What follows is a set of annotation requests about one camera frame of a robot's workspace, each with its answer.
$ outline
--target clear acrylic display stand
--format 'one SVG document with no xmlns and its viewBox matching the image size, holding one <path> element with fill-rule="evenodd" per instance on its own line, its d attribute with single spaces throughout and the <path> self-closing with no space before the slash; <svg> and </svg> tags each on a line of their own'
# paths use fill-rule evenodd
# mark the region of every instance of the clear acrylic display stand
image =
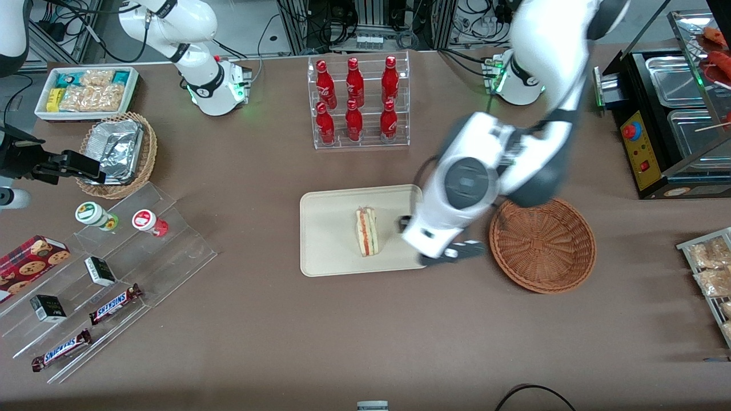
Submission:
<svg viewBox="0 0 731 411">
<path fill-rule="evenodd" d="M 386 67 L 386 57 L 396 57 L 396 71 L 398 71 L 398 98 L 395 103 L 395 111 L 398 116 L 396 123 L 396 137 L 393 143 L 386 144 L 381 141 L 381 113 L 383 112 L 383 101 L 381 100 L 381 76 Z M 409 95 L 409 54 L 398 53 L 369 53 L 358 56 L 358 66 L 363 73 L 365 84 L 365 105 L 360 108 L 363 114 L 363 136 L 360 142 L 352 142 L 347 135 L 345 124 L 345 113 L 347 112 L 348 92 L 345 79 L 348 75 L 348 56 L 328 55 L 310 57 L 307 66 L 307 86 L 310 94 L 310 116 L 312 117 L 312 135 L 316 149 L 321 148 L 360 148 L 360 147 L 391 147 L 408 146 L 410 143 L 409 112 L 411 102 Z M 338 106 L 330 110 L 330 115 L 335 121 L 335 144 L 326 146 L 322 144 L 317 130 L 317 111 L 315 105 L 319 101 L 317 93 L 317 70 L 315 63 L 318 60 L 327 62 L 327 70 L 335 82 L 335 96 L 338 98 Z"/>
<path fill-rule="evenodd" d="M 38 373 L 39 378 L 62 382 L 94 357 L 132 323 L 160 304 L 193 274 L 208 264 L 216 253 L 193 230 L 178 210 L 175 201 L 152 183 L 117 203 L 109 211 L 119 217 L 110 232 L 86 226 L 66 240 L 72 256 L 60 269 L 45 274 L 36 283 L 0 306 L 1 343 L 13 358 L 28 364 L 65 341 L 89 329 L 93 344 L 78 348 Z M 153 237 L 132 226 L 132 215 L 140 209 L 152 210 L 170 226 L 163 237 Z M 107 261 L 117 279 L 111 287 L 94 284 L 84 260 L 90 255 Z M 122 294 L 137 283 L 144 295 L 128 303 L 112 317 L 91 325 L 89 313 Z M 56 296 L 67 319 L 42 323 L 31 308 L 33 295 Z"/>
</svg>

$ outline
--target wicker basket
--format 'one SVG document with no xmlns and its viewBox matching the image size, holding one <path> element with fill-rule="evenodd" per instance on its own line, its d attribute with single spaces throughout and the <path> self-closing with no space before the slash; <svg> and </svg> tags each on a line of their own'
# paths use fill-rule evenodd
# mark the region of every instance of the wicker basket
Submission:
<svg viewBox="0 0 731 411">
<path fill-rule="evenodd" d="M 488 241 L 505 274 L 537 293 L 575 289 L 596 261 L 591 228 L 576 209 L 558 199 L 533 208 L 506 201 L 490 223 Z"/>
<path fill-rule="evenodd" d="M 155 130 L 152 129 L 150 123 L 145 120 L 144 117 L 136 113 L 125 113 L 119 116 L 113 116 L 106 118 L 103 122 L 114 122 L 122 120 L 135 120 L 138 121 L 145 127 L 145 134 L 142 139 L 142 147 L 140 148 L 140 159 L 137 161 L 137 170 L 135 179 L 132 183 L 126 186 L 107 186 L 107 185 L 92 185 L 87 184 L 76 179 L 76 183 L 81 187 L 81 190 L 88 195 L 95 197 L 102 197 L 108 200 L 117 200 L 119 198 L 125 198 L 126 196 L 136 192 L 140 187 L 150 179 L 152 169 L 155 166 L 155 155 L 157 154 L 157 136 L 155 136 Z M 89 142 L 89 135 L 91 130 L 86 133 L 83 143 L 81 143 L 81 153 L 86 151 L 86 144 Z"/>
</svg>

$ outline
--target metal rack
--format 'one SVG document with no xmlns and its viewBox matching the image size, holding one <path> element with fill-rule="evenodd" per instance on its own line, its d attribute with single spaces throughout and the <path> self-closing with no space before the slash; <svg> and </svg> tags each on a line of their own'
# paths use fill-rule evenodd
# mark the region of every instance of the metal rack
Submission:
<svg viewBox="0 0 731 411">
<path fill-rule="evenodd" d="M 690 265 L 691 270 L 693 270 L 693 274 L 698 274 L 701 272 L 701 270 L 698 269 L 698 266 L 696 262 L 693 260 L 693 258 L 690 255 L 689 248 L 690 246 L 694 246 L 695 244 L 701 244 L 705 243 L 706 241 L 713 240 L 714 238 L 721 237 L 726 242 L 726 246 L 731 249 L 731 227 L 724 228 L 723 230 L 716 231 L 711 234 L 704 235 L 702 237 L 698 237 L 696 239 L 686 241 L 684 243 L 678 244 L 675 246 L 676 249 L 679 249 L 683 252 L 683 255 L 685 256 L 686 260 L 688 261 L 688 264 Z M 704 295 L 705 301 L 708 303 L 708 306 L 711 308 L 711 313 L 713 314 L 713 318 L 716 319 L 716 323 L 719 325 L 719 329 L 721 328 L 721 325 L 725 323 L 726 321 L 731 320 L 731 318 L 727 318 L 726 315 L 724 315 L 724 312 L 721 310 L 721 304 L 725 303 L 727 301 L 731 301 L 731 298 L 729 297 L 708 297 Z M 726 345 L 731 348 L 731 339 L 726 335 L 726 333 L 721 332 L 721 334 L 724 336 L 724 339 L 726 340 Z"/>
</svg>

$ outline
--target brown tablecloth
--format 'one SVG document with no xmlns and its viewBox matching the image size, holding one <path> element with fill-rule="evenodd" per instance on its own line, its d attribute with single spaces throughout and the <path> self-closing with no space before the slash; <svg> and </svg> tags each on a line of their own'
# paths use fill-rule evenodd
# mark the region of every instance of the brown tablecloth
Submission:
<svg viewBox="0 0 731 411">
<path fill-rule="evenodd" d="M 597 47 L 595 59 L 604 66 L 618 49 Z M 304 58 L 267 60 L 250 104 L 218 118 L 178 88 L 173 65 L 139 66 L 134 108 L 159 137 L 152 181 L 221 254 L 63 384 L 46 385 L 0 341 L 0 409 L 353 410 L 386 399 L 395 411 L 491 410 L 522 382 L 579 410 L 729 409 L 731 364 L 702 362 L 725 355 L 724 342 L 674 246 L 731 225 L 731 200 L 637 200 L 610 116 L 583 117 L 561 192 L 599 249 L 576 291 L 527 292 L 491 256 L 302 275 L 302 195 L 409 183 L 454 119 L 485 109 L 479 77 L 434 52 L 410 58 L 411 146 L 349 153 L 312 147 Z M 540 103 L 492 105 L 520 125 L 542 115 Z M 60 150 L 88 128 L 38 121 L 35 132 Z M 72 210 L 91 198 L 73 180 L 17 185 L 33 203 L 0 214 L 0 252 L 80 229 Z M 560 406 L 523 392 L 504 410 Z"/>
</svg>

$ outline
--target small jar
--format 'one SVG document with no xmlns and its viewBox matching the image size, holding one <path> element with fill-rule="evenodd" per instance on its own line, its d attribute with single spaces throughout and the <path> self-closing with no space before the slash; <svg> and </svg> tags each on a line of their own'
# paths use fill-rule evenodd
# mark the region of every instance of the small jar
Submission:
<svg viewBox="0 0 731 411">
<path fill-rule="evenodd" d="M 132 225 L 139 231 L 150 233 L 155 237 L 167 234 L 167 222 L 150 210 L 139 210 L 132 217 Z"/>
<path fill-rule="evenodd" d="M 76 220 L 80 223 L 98 227 L 101 231 L 111 231 L 119 224 L 116 215 L 106 211 L 94 201 L 87 201 L 76 208 Z"/>
</svg>

